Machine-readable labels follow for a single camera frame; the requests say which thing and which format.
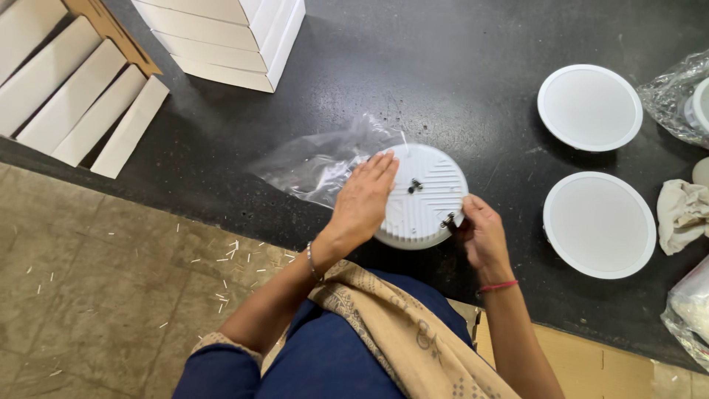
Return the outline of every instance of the sleeve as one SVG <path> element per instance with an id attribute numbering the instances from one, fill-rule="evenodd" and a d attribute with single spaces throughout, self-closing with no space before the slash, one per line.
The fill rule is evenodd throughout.
<path id="1" fill-rule="evenodd" d="M 261 383 L 260 354 L 214 332 L 192 350 L 173 399 L 253 398 Z"/>

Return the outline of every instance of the black table surface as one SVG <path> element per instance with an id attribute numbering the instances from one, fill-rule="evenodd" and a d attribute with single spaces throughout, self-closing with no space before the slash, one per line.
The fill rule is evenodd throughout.
<path id="1" fill-rule="evenodd" d="M 135 152 L 116 180 L 10 140 L 0 141 L 1 161 L 300 249 L 330 210 L 285 195 L 245 166 L 280 143 L 370 112 L 448 153 L 470 191 L 499 211 L 535 322 L 702 370 L 659 315 L 669 289 L 709 252 L 708 241 L 671 257 L 656 247 L 638 273 L 599 280 L 565 264 L 546 242 L 542 204 L 563 177 L 596 170 L 629 183 L 654 212 L 662 183 L 690 180 L 709 151 L 677 140 L 648 115 L 626 146 L 576 151 L 544 127 L 536 103 L 546 76 L 563 66 L 601 65 L 637 86 L 705 50 L 705 2 L 307 0 L 277 92 L 266 94 L 185 75 L 129 1 L 104 1 L 171 89 Z M 473 273 L 450 240 L 416 252 L 370 241 L 350 259 L 477 303 Z"/>

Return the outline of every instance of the wrist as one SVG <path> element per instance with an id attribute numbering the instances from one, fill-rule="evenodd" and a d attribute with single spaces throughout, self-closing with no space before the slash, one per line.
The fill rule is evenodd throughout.
<path id="1" fill-rule="evenodd" d="M 334 229 L 325 228 L 311 244 L 313 265 L 324 274 L 335 263 L 347 256 L 352 249 Z"/>
<path id="2" fill-rule="evenodd" d="M 515 280 L 515 274 L 509 263 L 486 266 L 478 269 L 478 281 L 481 287 L 504 284 Z"/>

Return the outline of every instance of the plastic bag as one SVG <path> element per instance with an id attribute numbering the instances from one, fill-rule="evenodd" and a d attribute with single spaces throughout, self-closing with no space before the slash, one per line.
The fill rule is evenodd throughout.
<path id="1" fill-rule="evenodd" d="M 696 86 L 709 77 L 709 50 L 691 54 L 650 83 L 637 88 L 642 106 L 672 136 L 709 149 L 709 132 L 695 129 L 684 116 L 684 105 Z"/>
<path id="2" fill-rule="evenodd" d="M 684 350 L 709 371 L 709 256 L 670 290 L 660 319 Z"/>
<path id="3" fill-rule="evenodd" d="M 257 160 L 249 171 L 278 190 L 333 208 L 359 163 L 377 151 L 411 143 L 404 132 L 363 114 L 346 131 L 303 136 Z"/>

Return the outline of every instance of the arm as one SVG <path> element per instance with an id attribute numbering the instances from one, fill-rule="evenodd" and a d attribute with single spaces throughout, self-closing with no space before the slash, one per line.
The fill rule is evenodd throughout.
<path id="1" fill-rule="evenodd" d="M 464 228 L 465 248 L 480 284 L 515 280 L 502 219 L 479 197 L 463 199 L 472 226 Z M 562 398 L 554 371 L 539 346 L 519 285 L 486 291 L 484 301 L 497 372 L 524 399 Z"/>
<path id="2" fill-rule="evenodd" d="M 337 195 L 333 217 L 311 245 L 316 275 L 322 276 L 353 249 L 369 240 L 384 220 L 398 159 L 377 153 L 357 166 Z M 266 355 L 293 319 L 316 280 L 305 253 L 249 296 L 219 328 L 236 344 Z"/>

